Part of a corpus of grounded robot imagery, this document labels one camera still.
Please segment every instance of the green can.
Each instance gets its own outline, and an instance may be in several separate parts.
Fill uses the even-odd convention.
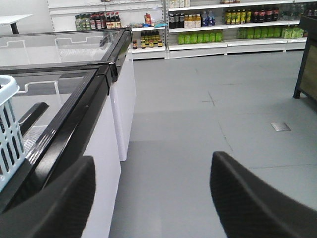
[[[198,43],[204,42],[204,35],[203,35],[203,33],[198,33],[198,34],[197,34],[197,42],[198,42]]]
[[[185,35],[185,44],[190,44],[192,41],[191,41],[191,35],[190,34],[186,34]]]
[[[178,44],[183,45],[185,43],[185,36],[184,35],[178,35]]]
[[[211,32],[209,33],[209,42],[215,42],[216,41],[216,33]]]

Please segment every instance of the shelf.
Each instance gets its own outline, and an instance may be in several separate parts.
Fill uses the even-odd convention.
[[[230,4],[210,4],[210,5],[199,5],[199,6],[190,6],[190,7],[169,8],[168,11],[187,11],[187,10],[222,8],[222,7],[230,7]]]
[[[227,29],[227,28],[228,28],[228,25],[205,26],[200,28],[176,28],[176,29],[169,29],[169,33],[189,32],[189,31],[208,31],[208,30],[219,30],[219,29]]]
[[[303,37],[303,38],[297,38],[297,39],[288,39],[287,42],[288,43],[300,43],[300,42],[306,42],[307,37]]]
[[[155,46],[153,48],[145,48],[145,49],[137,48],[136,50],[131,49],[131,52],[133,54],[138,54],[138,53],[160,52],[160,51],[165,51],[165,50],[166,50],[165,46],[163,46],[163,47]]]
[[[210,48],[225,48],[227,44],[224,42],[212,42],[212,43],[197,43],[197,44],[184,44],[184,45],[169,45],[170,51],[178,50],[191,50],[191,49],[210,49]]]
[[[132,31],[151,31],[151,30],[163,30],[163,29],[165,29],[165,26],[158,27],[158,28],[154,28],[153,26],[151,26],[151,27],[132,28]]]
[[[284,44],[286,39],[282,38],[265,38],[265,39],[234,39],[224,41],[228,47],[230,46],[254,46],[254,45],[268,45],[268,44]]]

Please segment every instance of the bottle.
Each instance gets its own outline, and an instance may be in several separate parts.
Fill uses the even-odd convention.
[[[111,29],[115,28],[115,16],[114,12],[111,13]]]
[[[118,11],[115,13],[115,27],[121,28],[121,19]]]
[[[231,24],[231,11],[230,10],[226,11],[226,13],[225,13],[224,23],[227,25]]]
[[[203,16],[202,16],[202,26],[207,26],[207,20],[208,20],[208,16],[207,16],[207,13],[206,11],[204,10],[203,12]]]
[[[184,28],[189,28],[189,21],[188,21],[188,15],[185,15],[185,18],[184,18]]]
[[[242,10],[242,13],[241,13],[240,24],[246,23],[246,15],[247,15],[247,13],[246,13],[245,9],[243,9],[243,10]]]
[[[102,29],[106,28],[106,18],[103,12],[100,13],[100,23]]]
[[[215,26],[214,14],[211,10],[208,14],[208,26]]]
[[[268,28],[266,26],[262,27],[261,38],[267,38]]]
[[[170,29],[175,29],[175,17],[174,17],[174,14],[173,13],[170,13],[169,14],[169,21],[168,21],[168,27]]]
[[[193,32],[192,35],[191,35],[191,43],[192,44],[196,44],[197,43],[197,40],[198,40],[197,37],[198,37],[197,36],[197,32]]]
[[[111,17],[109,12],[106,13],[106,27],[111,29]]]
[[[259,23],[263,23],[263,22],[264,22],[264,19],[265,19],[265,11],[264,11],[264,9],[262,9],[262,10],[259,12]]]
[[[202,26],[202,18],[200,14],[196,14],[196,28],[200,28]]]
[[[179,13],[174,14],[175,28],[179,28]]]
[[[279,9],[278,9],[278,7],[275,7],[274,10],[273,10],[273,21],[277,21],[278,20],[278,14],[279,14]]]
[[[255,10],[253,12],[253,22],[254,23],[258,23],[259,22],[259,11],[258,10]]]
[[[241,21],[241,11],[238,10],[236,13],[236,24],[240,24]]]
[[[246,14],[246,23],[250,23],[251,22],[251,16],[252,16],[252,12],[250,9],[247,10],[247,14]]]
[[[190,7],[190,0],[185,0],[185,7]]]
[[[76,31],[82,31],[80,15],[75,16]]]
[[[236,17],[237,17],[237,13],[235,10],[233,10],[231,13],[231,25],[236,24]]]
[[[178,44],[183,45],[185,43],[185,36],[180,34],[178,35]]]
[[[273,10],[268,9],[265,11],[265,22],[271,22],[273,21]]]
[[[181,13],[179,15],[179,28],[184,28],[185,26],[184,20],[185,20],[185,14]]]

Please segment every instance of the green bottle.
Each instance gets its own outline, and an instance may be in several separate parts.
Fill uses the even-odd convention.
[[[194,33],[192,33],[192,35],[191,35],[191,42],[192,42],[192,44],[196,44],[197,43],[197,33],[196,32],[194,32]]]
[[[204,42],[204,35],[203,35],[203,33],[198,33],[198,34],[197,34],[197,42],[198,42],[198,43]]]
[[[184,35],[178,35],[178,44],[183,45],[185,43],[185,36]]]
[[[269,38],[274,37],[274,27],[270,26],[268,28],[267,37],[269,37]]]
[[[254,29],[253,27],[248,27],[247,29],[247,39],[253,39],[254,37]]]
[[[254,29],[254,39],[261,38],[261,32],[262,32],[261,28],[260,27],[256,27]]]
[[[215,42],[216,41],[216,33],[213,31],[209,33],[209,42]]]
[[[261,38],[267,38],[268,28],[266,26],[262,27]]]
[[[191,43],[191,35],[187,33],[185,35],[185,44],[190,44],[190,43]]]
[[[280,27],[274,28],[274,37],[276,37],[276,38],[281,37],[281,28]]]

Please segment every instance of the white plastic basket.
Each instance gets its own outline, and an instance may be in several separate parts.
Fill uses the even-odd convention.
[[[14,116],[11,98],[19,91],[15,79],[0,75],[0,191],[25,159],[19,122]]]

